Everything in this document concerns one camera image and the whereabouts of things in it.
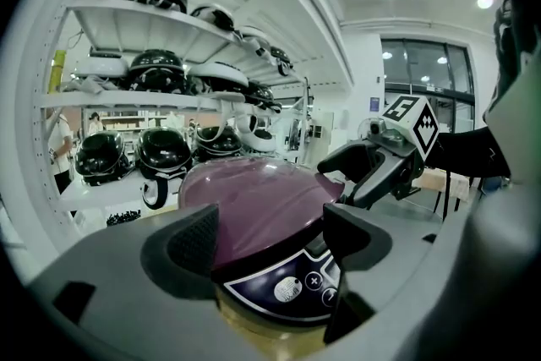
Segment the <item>person's arm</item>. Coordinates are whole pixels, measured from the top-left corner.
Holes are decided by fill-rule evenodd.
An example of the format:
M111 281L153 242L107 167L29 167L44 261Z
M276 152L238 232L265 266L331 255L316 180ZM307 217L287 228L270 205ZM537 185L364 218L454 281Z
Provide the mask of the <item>person's arm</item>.
M500 147L488 128L460 134L440 134L425 165L473 178L511 175Z
M69 128L68 121L64 116L58 118L58 127L60 128L60 134L62 135L64 142L62 146L54 150L55 159L67 154L73 146L73 141L71 140L71 129Z
M74 143L71 140L71 136L64 137L64 144L54 151L55 159L67 154L73 145Z

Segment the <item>ceiling light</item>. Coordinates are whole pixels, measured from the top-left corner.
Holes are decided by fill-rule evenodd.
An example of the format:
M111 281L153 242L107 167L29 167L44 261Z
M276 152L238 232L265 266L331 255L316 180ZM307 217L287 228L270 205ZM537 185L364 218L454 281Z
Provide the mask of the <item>ceiling light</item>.
M479 6L481 9L488 9L490 8L494 3L494 0L478 0L477 6Z

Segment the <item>window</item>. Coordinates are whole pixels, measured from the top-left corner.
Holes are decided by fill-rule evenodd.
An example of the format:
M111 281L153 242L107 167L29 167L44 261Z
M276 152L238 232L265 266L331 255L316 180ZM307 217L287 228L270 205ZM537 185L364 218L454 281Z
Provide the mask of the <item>window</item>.
M440 124L440 132L450 133L453 128L453 100L430 96L429 101Z
M399 94L426 96L442 132L475 126L473 78L466 49L430 41L383 40L385 106Z
M472 94L473 87L466 50L458 46L449 46L448 51L451 70L455 78L455 90Z
M452 89L447 56L443 44L406 42L407 63L412 75L412 85Z
M386 83L409 83L406 52L401 41L382 41Z
M456 104L455 133L473 131L475 124L473 106L464 102Z

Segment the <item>window frame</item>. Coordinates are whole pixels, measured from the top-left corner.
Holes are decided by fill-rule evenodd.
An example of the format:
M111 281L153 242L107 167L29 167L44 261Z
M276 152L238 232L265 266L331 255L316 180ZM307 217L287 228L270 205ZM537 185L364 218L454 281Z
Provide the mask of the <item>window frame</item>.
M472 107L472 115L473 115L473 127L475 128L476 122L475 122L475 116L476 116L476 107L475 107L475 88L474 88L474 81L473 81L473 70L472 70L472 64L470 62L469 53L467 51L467 48L464 46L458 46L456 44L448 44L447 42L438 42L438 41L426 41L421 39L415 39L415 38L381 38L382 46L385 42L401 42L402 48L404 52L407 54L407 60L406 60L406 71L407 71L407 77L409 78L409 84L405 83L389 83L385 82L385 92L389 93L400 93L400 94L421 94L426 96L435 96L435 97L441 97L441 98L447 98L452 101L452 123L450 127L450 131L452 133L455 132L455 124L456 124L456 104L458 102L463 102L468 104ZM428 86L425 85L414 85L413 84L413 78L412 78L412 71L411 71L411 65L409 62L410 55L407 52L407 42L422 42L426 44L432 44L436 46L442 46L444 48L445 56L447 58L447 71L449 74L449 79L451 81L451 87L452 89L444 89L444 88L434 88L434 90L429 90ZM469 88L472 90L470 92L461 92L456 90L456 81L455 81L455 75L453 73L452 65L451 65L451 56L449 53L449 47L455 47L460 50L464 51L464 57L466 58L466 66L467 66L467 80L469 83Z

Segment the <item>logo sticker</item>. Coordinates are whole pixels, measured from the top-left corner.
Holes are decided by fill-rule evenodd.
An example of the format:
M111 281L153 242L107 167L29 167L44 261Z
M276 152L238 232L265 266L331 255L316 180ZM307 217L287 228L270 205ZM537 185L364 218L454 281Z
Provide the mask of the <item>logo sticker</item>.
M419 101L419 99L416 96L400 96L383 114L383 117L399 122L407 115L407 112L412 109L417 101Z
M437 132L438 123L432 116L429 105L426 104L418 121L415 123L415 125L413 125L413 133L419 140L419 144L423 148L423 152L425 154L430 149L430 146L434 143Z
M281 303L293 301L303 290L303 284L294 276L287 276L274 287L274 296Z

